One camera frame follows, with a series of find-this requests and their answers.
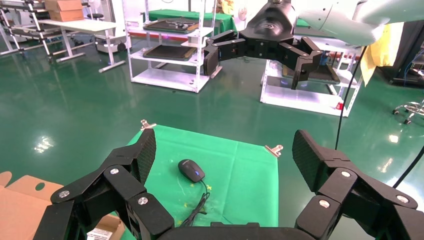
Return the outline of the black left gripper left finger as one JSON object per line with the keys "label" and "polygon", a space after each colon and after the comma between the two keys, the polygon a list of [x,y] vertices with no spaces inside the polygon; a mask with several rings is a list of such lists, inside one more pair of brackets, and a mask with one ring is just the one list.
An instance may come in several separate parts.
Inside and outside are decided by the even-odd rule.
{"label": "black left gripper left finger", "polygon": [[85,240],[114,212],[138,240],[157,240],[171,230],[173,217],[145,186],[156,157],[153,129],[115,148],[95,171],[51,195],[35,232],[36,240]]}

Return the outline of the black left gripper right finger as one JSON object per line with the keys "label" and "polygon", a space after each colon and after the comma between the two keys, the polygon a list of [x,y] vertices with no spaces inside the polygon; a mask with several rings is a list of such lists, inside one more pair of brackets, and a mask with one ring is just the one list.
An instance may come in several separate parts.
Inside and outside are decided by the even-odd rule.
{"label": "black left gripper right finger", "polygon": [[292,156],[310,191],[295,227],[315,240],[328,239],[342,215],[379,240],[421,240],[424,214],[409,195],[362,171],[341,151],[316,143],[304,130],[294,134]]}

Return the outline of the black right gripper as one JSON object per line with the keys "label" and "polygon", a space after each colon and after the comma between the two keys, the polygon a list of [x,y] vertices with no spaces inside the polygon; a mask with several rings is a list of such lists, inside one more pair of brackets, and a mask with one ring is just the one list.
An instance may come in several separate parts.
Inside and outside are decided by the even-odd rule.
{"label": "black right gripper", "polygon": [[307,36],[294,41],[298,15],[290,0],[269,0],[238,34],[228,30],[206,40],[203,74],[211,76],[221,61],[238,57],[278,60],[294,71],[291,89],[307,81],[323,52]]}

